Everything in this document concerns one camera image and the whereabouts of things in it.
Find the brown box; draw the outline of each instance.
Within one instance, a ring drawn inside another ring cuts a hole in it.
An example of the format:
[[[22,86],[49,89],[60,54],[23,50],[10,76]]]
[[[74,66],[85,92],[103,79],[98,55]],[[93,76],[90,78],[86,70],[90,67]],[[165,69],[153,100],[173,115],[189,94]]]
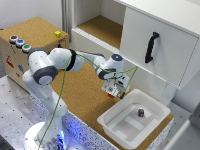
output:
[[[57,38],[55,32],[60,31],[61,37]],[[28,54],[22,49],[10,44],[10,36],[17,35],[25,40],[26,44],[42,47],[47,53],[60,44],[63,48],[69,48],[69,35],[47,21],[36,17],[0,31],[0,50],[7,75],[27,90],[22,81],[22,76],[29,69]]]

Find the black handle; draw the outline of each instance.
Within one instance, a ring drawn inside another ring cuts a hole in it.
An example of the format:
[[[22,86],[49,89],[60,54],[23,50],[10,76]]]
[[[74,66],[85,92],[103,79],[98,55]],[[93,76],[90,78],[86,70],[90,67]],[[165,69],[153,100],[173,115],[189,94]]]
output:
[[[146,53],[146,56],[145,56],[145,63],[146,64],[153,60],[153,57],[151,57],[151,53],[152,53],[152,49],[153,49],[153,45],[154,45],[154,40],[158,37],[159,37],[159,34],[156,33],[156,32],[153,32],[153,36],[149,40],[147,53]]]

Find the white sink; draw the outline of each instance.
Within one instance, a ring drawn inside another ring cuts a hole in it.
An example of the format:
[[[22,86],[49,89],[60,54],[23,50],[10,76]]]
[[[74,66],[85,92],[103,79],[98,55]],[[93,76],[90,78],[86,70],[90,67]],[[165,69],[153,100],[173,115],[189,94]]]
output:
[[[144,117],[138,117],[138,109]],[[140,90],[133,90],[97,121],[105,133],[126,149],[137,148],[168,116],[170,109]]]

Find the green wire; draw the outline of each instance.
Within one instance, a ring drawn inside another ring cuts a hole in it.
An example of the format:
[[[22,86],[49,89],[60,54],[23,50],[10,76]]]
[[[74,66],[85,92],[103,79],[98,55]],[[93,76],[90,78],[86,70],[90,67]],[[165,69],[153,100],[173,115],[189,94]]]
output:
[[[46,129],[46,131],[45,131],[45,133],[44,133],[44,135],[43,135],[43,137],[42,137],[42,140],[41,140],[41,142],[40,142],[40,145],[39,145],[38,150],[40,149],[40,146],[41,146],[41,144],[42,144],[42,142],[43,142],[43,140],[44,140],[44,137],[45,137],[47,131],[49,130],[49,127],[51,126],[51,123],[52,123],[52,121],[53,121],[53,119],[54,119],[54,116],[55,116],[55,114],[56,114],[56,110],[57,110],[58,104],[59,104],[59,102],[60,102],[60,98],[61,98],[61,96],[62,96],[62,92],[63,92],[63,88],[64,88],[66,69],[67,69],[67,66],[68,66],[68,63],[69,63],[69,60],[71,59],[71,57],[72,57],[72,55],[68,58],[68,60],[67,60],[67,62],[66,62],[66,67],[65,67],[64,77],[63,77],[62,88],[61,88],[60,95],[59,95],[59,98],[58,98],[58,101],[57,101],[57,104],[56,104],[56,108],[55,108],[55,110],[54,110],[54,112],[53,112],[53,117],[51,118],[51,121],[50,121],[50,123],[49,123],[49,125],[48,125],[48,127],[47,127],[47,129]]]
[[[98,65],[96,65],[95,63],[93,63],[93,62],[92,62],[90,59],[88,59],[87,57],[85,57],[85,56],[83,56],[83,55],[80,55],[80,54],[77,54],[77,55],[79,55],[79,56],[81,56],[81,57],[87,59],[90,63],[92,63],[92,64],[95,65],[96,67],[100,68],[101,70],[103,70],[103,71],[105,71],[105,72],[109,72],[109,73],[125,73],[125,72],[128,72],[128,71],[131,71],[131,70],[135,69],[134,72],[133,72],[133,74],[132,74],[132,76],[131,76],[131,78],[130,78],[130,80],[129,80],[128,85],[126,86],[126,90],[127,90],[128,86],[129,86],[129,84],[130,84],[130,82],[131,82],[131,80],[132,80],[132,78],[133,78],[135,72],[136,72],[137,69],[138,69],[138,66],[136,66],[136,67],[133,67],[133,68],[131,68],[131,69],[128,69],[128,70],[125,70],[125,71],[122,71],[122,72],[111,72],[111,71],[107,71],[107,70],[104,70],[103,68],[99,67]],[[41,146],[41,144],[42,144],[42,142],[43,142],[43,140],[44,140],[44,137],[45,137],[47,131],[49,130],[49,127],[51,126],[51,123],[52,123],[52,121],[53,121],[53,119],[54,119],[54,117],[55,117],[55,113],[56,113],[56,110],[57,110],[57,107],[58,107],[58,104],[59,104],[59,102],[60,102],[60,98],[61,98],[61,96],[62,96],[63,89],[64,89],[65,76],[66,76],[66,69],[67,69],[67,66],[68,66],[68,63],[69,63],[69,60],[71,59],[71,57],[72,57],[72,55],[68,58],[68,60],[67,60],[67,62],[66,62],[66,67],[65,67],[65,72],[64,72],[64,77],[63,77],[63,83],[62,83],[61,92],[60,92],[60,95],[59,95],[59,98],[58,98],[58,101],[57,101],[57,104],[56,104],[56,107],[55,107],[55,110],[54,110],[52,119],[51,119],[51,121],[50,121],[50,123],[49,123],[49,125],[48,125],[48,127],[47,127],[47,129],[46,129],[46,131],[45,131],[45,133],[44,133],[44,135],[43,135],[43,137],[42,137],[42,140],[40,141],[39,148],[40,148],[40,146]]]

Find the white cabinet door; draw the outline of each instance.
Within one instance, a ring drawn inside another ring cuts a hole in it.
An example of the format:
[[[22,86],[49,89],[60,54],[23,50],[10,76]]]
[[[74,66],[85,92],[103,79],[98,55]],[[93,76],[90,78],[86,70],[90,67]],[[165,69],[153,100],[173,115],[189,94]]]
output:
[[[153,32],[160,36],[154,40],[153,60],[146,64],[145,56]],[[191,34],[127,8],[120,54],[179,86],[197,41],[198,38]]]

